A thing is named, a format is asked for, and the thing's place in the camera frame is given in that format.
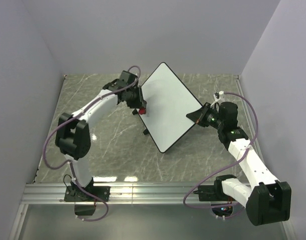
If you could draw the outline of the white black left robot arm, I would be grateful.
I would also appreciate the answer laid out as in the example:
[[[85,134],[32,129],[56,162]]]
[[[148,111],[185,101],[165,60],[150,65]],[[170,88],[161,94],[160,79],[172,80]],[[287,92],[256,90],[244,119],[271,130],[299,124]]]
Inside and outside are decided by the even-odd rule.
[[[90,186],[93,177],[89,171],[87,154],[91,148],[91,129],[99,119],[121,102],[136,114],[145,114],[144,100],[139,74],[124,70],[119,78],[105,84],[99,94],[89,103],[73,113],[63,113],[58,122],[55,145],[72,163],[73,183],[79,185],[76,195],[82,201],[90,200],[94,189]]]

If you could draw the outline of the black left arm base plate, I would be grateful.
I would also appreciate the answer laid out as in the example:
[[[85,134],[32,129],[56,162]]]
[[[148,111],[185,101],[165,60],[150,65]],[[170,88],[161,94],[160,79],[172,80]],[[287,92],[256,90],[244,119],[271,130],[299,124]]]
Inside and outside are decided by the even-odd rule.
[[[96,186],[91,180],[81,189],[73,182],[70,175],[64,175],[63,183],[66,187],[64,202],[74,203],[77,217],[91,217],[95,213],[97,203],[107,203],[110,196],[110,186]]]

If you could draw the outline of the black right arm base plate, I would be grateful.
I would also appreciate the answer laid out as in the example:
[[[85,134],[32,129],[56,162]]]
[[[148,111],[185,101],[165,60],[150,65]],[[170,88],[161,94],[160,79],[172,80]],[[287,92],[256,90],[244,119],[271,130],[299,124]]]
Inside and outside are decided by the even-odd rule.
[[[233,198],[225,195],[220,192],[218,187],[214,185],[201,185],[193,192],[194,194],[198,195],[198,200],[201,202],[219,202],[223,201],[224,203],[211,203],[210,206],[214,207],[211,208],[211,213],[215,217],[220,217],[220,218],[230,218],[233,216],[233,206],[225,206],[225,207],[220,207],[220,205],[224,204],[231,204],[233,202]]]

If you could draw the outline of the white whiteboard black frame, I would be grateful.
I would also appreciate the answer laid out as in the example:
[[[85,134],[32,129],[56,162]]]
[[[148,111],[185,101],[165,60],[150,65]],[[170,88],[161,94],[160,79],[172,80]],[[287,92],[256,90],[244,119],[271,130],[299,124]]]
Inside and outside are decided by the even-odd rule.
[[[202,104],[165,62],[141,88],[147,105],[140,119],[159,152],[165,153],[193,128],[194,122],[186,115],[199,110]]]

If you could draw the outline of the red black whiteboard eraser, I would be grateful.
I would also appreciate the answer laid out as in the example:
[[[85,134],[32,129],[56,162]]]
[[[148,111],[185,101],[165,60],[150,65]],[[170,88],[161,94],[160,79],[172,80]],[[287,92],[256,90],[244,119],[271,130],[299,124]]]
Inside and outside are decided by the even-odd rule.
[[[147,113],[147,109],[145,107],[141,107],[138,109],[139,115],[145,115]]]

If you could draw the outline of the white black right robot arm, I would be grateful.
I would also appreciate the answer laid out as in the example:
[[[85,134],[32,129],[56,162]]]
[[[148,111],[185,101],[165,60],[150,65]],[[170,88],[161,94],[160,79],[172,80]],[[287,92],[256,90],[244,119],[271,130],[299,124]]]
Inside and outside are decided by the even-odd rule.
[[[291,187],[278,180],[253,149],[248,135],[238,126],[238,106],[225,101],[215,108],[207,102],[186,116],[201,127],[217,130],[220,142],[236,159],[249,182],[245,185],[232,174],[217,176],[213,185],[193,189],[199,201],[236,201],[246,209],[254,226],[289,220]]]

